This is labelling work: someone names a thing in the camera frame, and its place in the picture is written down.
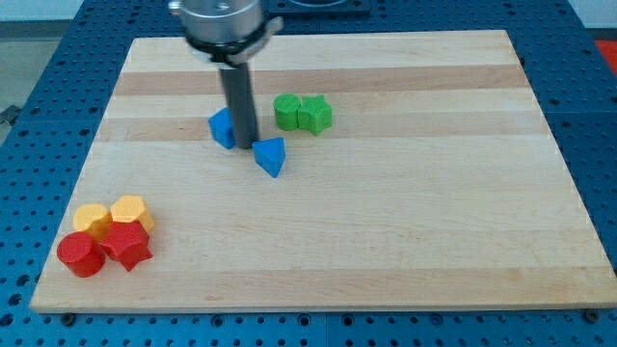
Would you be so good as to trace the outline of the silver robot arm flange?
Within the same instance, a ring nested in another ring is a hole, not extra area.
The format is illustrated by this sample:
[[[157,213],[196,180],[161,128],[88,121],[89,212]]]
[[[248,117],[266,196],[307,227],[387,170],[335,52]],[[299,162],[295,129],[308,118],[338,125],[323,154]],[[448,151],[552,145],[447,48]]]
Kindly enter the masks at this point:
[[[283,28],[266,15],[260,0],[171,0],[187,43],[214,64],[238,67],[261,51]]]

